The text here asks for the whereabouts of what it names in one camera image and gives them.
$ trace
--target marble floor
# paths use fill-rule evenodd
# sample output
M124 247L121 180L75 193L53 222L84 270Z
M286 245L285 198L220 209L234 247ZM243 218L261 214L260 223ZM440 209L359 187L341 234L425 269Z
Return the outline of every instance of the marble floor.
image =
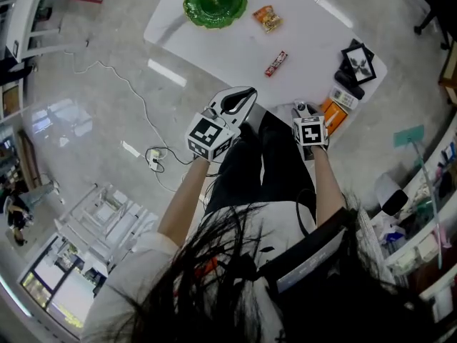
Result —
M196 111L226 84L183 59L143 39L160 0L104 0L102 5L57 2L66 39L89 38L85 51L47 54L38 59L31 79L31 108L24 126L33 138L40 165L57 178L61 196L71 204L93 182L110 182L130 199L163 214L173 193L165 190L143 155L161 140L145 120L141 100L112 70L116 68L146 101L151 121L180 159L190 160L184 132ZM446 54L441 34L430 25L423 35L413 25L423 19L419 0L320 0L353 24L355 33L380 56L387 77L357 120L331 149L330 158L341 187L366 207L376 204L373 183L393 172L404 181L413 166L408 149L393 148L393 133L424 124L426 148L451 113L437 78ZM149 59L187 80L183 88L148 68ZM164 160L163 185L176 189L187 166L171 155ZM54 205L60 213L64 206ZM201 216L201 206L197 218Z

